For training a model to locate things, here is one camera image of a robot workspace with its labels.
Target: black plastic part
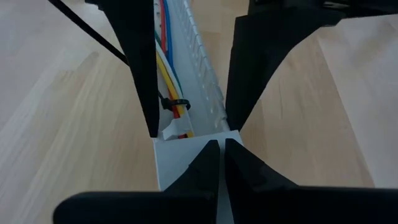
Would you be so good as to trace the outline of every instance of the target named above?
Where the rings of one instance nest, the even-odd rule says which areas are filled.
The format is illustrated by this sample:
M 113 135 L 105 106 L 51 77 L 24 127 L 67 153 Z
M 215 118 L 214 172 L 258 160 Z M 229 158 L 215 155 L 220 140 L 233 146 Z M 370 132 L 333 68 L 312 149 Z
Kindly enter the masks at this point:
M 233 139 L 225 172 L 235 224 L 398 222 L 398 190 L 298 186 Z
M 342 12 L 293 7 L 236 18 L 226 95 L 231 130 L 241 130 L 290 50 L 319 27 L 333 26 L 343 17 Z
M 134 78 L 149 135 L 159 128 L 153 1 L 97 0 L 118 37 Z
M 164 192 L 89 192 L 54 211 L 54 224 L 216 223 L 220 148 L 209 141 Z
M 312 7 L 343 12 L 345 18 L 396 14 L 396 0 L 250 0 L 248 14 L 270 9 Z
M 74 13 L 65 3 L 61 0 L 49 0 L 59 11 L 61 11 L 66 17 L 68 17 L 72 22 L 74 22 L 78 27 L 80 27 L 84 32 L 94 38 L 98 43 L 104 46 L 108 51 L 115 55 L 118 59 L 124 62 L 126 65 L 127 58 L 122 52 L 120 52 L 116 47 L 109 43 L 104 37 L 102 37 L 97 31 L 91 28 L 83 19 L 81 19 L 76 13 Z
M 215 223 L 212 195 L 164 192 L 90 192 L 54 211 L 54 224 Z

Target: red wire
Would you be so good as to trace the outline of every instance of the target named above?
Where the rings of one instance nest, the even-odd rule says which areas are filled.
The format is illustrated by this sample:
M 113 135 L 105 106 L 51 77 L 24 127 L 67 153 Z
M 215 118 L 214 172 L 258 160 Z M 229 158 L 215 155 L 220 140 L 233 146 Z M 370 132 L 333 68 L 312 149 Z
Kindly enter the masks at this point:
M 161 13 L 161 27 L 162 27 L 162 37 L 161 37 L 161 46 L 163 53 L 166 54 L 166 16 L 165 16 L 165 9 L 164 9 L 164 3 L 163 0 L 159 0 L 160 2 L 160 13 Z M 169 97 L 171 100 L 173 100 L 172 94 L 169 91 Z M 174 118 L 180 118 L 180 115 L 178 113 L 177 107 L 173 106 L 173 117 Z M 187 138 L 188 136 L 186 134 L 180 135 L 178 138 L 183 139 Z
M 159 2 L 160 2 L 160 11 L 161 11 L 161 22 L 160 22 L 161 25 L 160 26 L 162 28 L 161 46 L 162 46 L 163 53 L 166 54 L 166 15 L 165 15 L 163 0 L 159 0 Z

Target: black cable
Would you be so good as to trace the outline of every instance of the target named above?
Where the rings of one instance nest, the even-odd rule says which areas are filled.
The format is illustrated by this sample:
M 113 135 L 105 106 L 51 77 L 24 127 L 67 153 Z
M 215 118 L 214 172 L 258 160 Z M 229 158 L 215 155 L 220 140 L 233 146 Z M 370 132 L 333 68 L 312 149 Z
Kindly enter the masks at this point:
M 97 31 L 91 28 L 83 19 L 81 19 L 76 13 L 74 13 L 65 3 L 61 0 L 49 0 L 59 11 L 61 11 L 66 17 L 68 17 L 72 22 L 74 22 L 78 27 L 85 31 L 90 37 L 94 38 L 99 44 L 105 47 L 118 59 L 129 66 L 126 56 L 120 52 L 116 47 L 109 43 L 104 37 L 102 37 Z M 164 100 L 162 94 L 158 91 L 160 100 Z

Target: blue wire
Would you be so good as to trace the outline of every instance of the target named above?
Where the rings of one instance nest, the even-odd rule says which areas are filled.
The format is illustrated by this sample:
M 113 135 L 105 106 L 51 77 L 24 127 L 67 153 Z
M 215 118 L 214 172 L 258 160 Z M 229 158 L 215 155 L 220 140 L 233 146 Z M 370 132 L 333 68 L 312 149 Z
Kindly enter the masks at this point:
M 164 11 L 165 11 L 165 17 L 166 17 L 166 34 L 167 34 L 167 48 L 168 48 L 167 53 L 166 53 L 166 58 L 169 61 L 170 67 L 174 73 L 174 77 L 178 83 L 178 86 L 180 87 L 181 93 L 183 93 L 180 80 L 178 79 L 177 73 L 175 73 L 175 69 L 174 69 L 172 31 L 171 31 L 171 25 L 170 25 L 169 5 L 167 4 L 167 0 L 161 0 L 161 1 L 164 2 Z

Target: wooden floor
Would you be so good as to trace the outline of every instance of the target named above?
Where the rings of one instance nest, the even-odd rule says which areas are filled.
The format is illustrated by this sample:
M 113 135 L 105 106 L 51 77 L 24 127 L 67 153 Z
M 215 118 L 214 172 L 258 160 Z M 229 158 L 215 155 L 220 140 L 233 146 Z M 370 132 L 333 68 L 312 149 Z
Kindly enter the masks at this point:
M 118 44 L 103 13 L 68 2 Z M 247 0 L 193 0 L 223 91 Z M 87 190 L 157 190 L 129 69 L 46 1 L 0 2 L 0 223 L 51 223 Z M 398 17 L 318 30 L 289 53 L 241 132 L 298 184 L 398 187 Z

